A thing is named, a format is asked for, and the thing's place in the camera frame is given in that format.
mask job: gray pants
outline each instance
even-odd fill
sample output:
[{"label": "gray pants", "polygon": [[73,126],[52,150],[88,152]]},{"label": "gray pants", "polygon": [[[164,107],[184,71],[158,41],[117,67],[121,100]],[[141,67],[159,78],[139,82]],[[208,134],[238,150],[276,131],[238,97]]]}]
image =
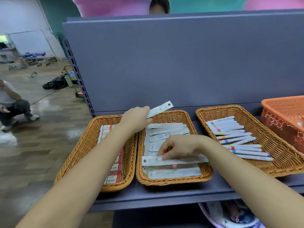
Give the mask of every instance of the gray pants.
[{"label": "gray pants", "polygon": [[13,106],[7,108],[9,113],[0,112],[0,121],[4,126],[10,126],[12,124],[12,119],[16,115],[24,114],[26,118],[32,117],[31,108],[29,102],[26,100],[16,101]]}]

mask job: whiteboard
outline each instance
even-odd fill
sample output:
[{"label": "whiteboard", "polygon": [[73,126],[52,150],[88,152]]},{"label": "whiteboard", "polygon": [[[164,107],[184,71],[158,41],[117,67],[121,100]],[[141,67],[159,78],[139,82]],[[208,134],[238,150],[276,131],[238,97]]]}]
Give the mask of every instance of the whiteboard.
[{"label": "whiteboard", "polygon": [[41,30],[9,34],[20,54],[50,51],[50,45]]}]

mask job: tiled floor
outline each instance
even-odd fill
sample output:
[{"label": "tiled floor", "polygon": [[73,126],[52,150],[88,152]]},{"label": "tiled floor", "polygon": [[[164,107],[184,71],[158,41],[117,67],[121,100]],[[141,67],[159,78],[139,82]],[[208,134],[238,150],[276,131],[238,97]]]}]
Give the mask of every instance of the tiled floor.
[{"label": "tiled floor", "polygon": [[[91,120],[84,99],[74,89],[53,91],[42,85],[61,74],[58,65],[8,71],[0,65],[0,79],[12,83],[33,113],[41,118],[0,131],[0,227],[14,227],[53,185],[55,176]],[[112,212],[89,213],[81,228],[112,226]]]}]

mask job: black garbage bag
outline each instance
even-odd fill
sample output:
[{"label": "black garbage bag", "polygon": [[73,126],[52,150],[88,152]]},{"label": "black garbage bag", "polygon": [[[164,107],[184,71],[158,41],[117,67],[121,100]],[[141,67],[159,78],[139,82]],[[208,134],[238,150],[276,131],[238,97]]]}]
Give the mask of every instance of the black garbage bag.
[{"label": "black garbage bag", "polygon": [[58,76],[58,77],[54,78],[53,80],[49,81],[48,83],[44,84],[42,87],[45,90],[49,90],[49,89],[59,90],[64,87],[67,87],[68,84],[67,84],[64,76],[65,76],[64,74],[61,76]]}]

